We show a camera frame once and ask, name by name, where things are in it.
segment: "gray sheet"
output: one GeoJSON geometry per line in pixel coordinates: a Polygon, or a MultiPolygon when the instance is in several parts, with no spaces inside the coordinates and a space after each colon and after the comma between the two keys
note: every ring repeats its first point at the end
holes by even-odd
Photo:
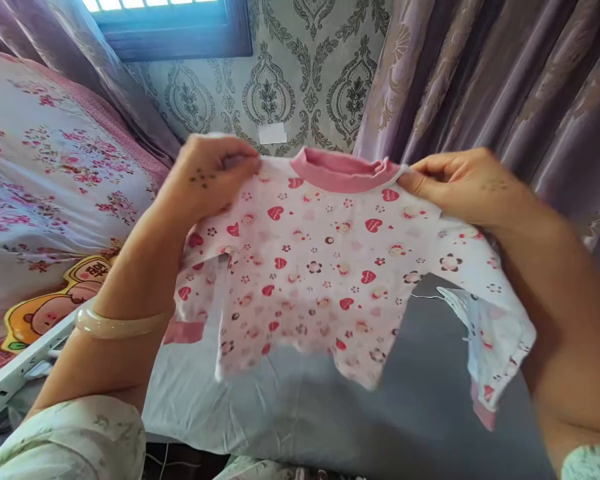
{"type": "MultiPolygon", "coordinates": [[[[454,287],[428,276],[414,292],[454,287]]],[[[496,432],[474,416],[465,327],[442,300],[412,298],[380,387],[344,379],[328,355],[276,349],[230,382],[214,380],[218,324],[158,355],[143,419],[194,448],[364,474],[370,479],[554,478],[519,375],[496,432]]]]}

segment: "baby shirt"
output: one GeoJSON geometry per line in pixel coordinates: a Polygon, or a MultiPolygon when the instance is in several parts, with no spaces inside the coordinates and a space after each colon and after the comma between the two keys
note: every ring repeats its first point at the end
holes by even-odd
{"type": "Polygon", "coordinates": [[[217,293],[218,379],[286,343],[332,353],[372,389],[412,290],[435,273],[462,288],[438,290],[467,326],[475,411],[492,427],[535,330],[481,232],[402,190],[405,168],[307,148],[263,157],[232,208],[190,232],[165,342],[200,340],[217,293]]]}

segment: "window frame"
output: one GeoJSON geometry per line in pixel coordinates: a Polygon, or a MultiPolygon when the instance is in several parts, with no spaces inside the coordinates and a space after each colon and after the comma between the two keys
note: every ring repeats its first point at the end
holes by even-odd
{"type": "Polygon", "coordinates": [[[92,16],[122,62],[253,55],[247,0],[169,2],[92,16]]]}

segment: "window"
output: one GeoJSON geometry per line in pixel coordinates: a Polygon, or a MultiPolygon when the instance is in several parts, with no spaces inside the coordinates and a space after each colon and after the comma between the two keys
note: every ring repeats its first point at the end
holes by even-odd
{"type": "Polygon", "coordinates": [[[83,0],[122,61],[250,57],[247,0],[83,0]]]}

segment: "white paper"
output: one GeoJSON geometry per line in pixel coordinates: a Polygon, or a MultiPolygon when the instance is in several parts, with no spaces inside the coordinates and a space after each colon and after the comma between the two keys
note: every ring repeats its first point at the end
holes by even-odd
{"type": "Polygon", "coordinates": [[[261,145],[269,143],[286,143],[287,126],[284,122],[258,125],[258,136],[260,137],[261,145]]]}

